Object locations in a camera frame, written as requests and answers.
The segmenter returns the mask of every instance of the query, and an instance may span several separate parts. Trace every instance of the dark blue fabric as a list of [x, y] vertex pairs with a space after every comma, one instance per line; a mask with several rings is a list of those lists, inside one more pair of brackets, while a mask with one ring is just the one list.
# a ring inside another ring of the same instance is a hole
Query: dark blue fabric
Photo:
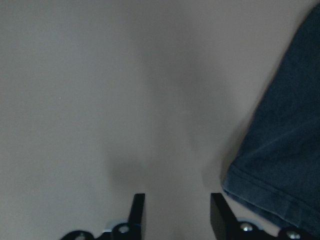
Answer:
[[296, 32], [222, 186], [279, 227], [320, 238], [320, 4]]

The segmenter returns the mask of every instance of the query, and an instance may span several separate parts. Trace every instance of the black bracket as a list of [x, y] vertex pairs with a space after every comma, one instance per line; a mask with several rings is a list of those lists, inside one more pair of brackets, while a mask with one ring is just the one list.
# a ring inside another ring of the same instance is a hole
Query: black bracket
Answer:
[[116, 225], [111, 231], [105, 231], [98, 238], [87, 231], [76, 230], [65, 235], [61, 240], [141, 240], [145, 194], [134, 195], [127, 222]]
[[251, 222], [238, 221], [221, 193], [211, 193], [210, 221], [217, 240], [317, 240], [297, 227], [283, 228], [272, 236]]

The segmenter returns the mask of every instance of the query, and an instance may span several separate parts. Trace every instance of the denim fabric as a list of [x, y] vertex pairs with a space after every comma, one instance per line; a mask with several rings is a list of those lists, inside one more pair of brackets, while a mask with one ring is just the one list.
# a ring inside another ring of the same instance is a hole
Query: denim fabric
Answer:
[[320, 238], [320, 4], [296, 32], [222, 186], [279, 227]]

